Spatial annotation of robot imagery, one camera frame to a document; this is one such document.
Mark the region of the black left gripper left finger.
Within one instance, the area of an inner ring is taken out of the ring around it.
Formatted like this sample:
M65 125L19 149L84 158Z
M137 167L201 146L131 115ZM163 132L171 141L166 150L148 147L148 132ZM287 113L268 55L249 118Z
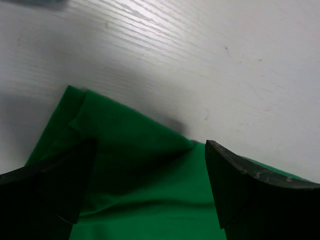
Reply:
M87 139L0 176L2 240L68 240L78 222L96 157Z

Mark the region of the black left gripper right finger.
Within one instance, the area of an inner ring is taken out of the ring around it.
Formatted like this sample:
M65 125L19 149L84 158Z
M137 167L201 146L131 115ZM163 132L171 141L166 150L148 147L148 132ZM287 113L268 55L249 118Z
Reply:
M219 226L228 240L317 240L320 186L205 144Z

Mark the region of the green t-shirt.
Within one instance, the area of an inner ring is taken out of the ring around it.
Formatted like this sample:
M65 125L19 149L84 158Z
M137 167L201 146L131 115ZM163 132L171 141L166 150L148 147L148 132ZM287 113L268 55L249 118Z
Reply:
M88 139L96 155L72 240L228 240L206 144L93 91L66 88L28 164Z

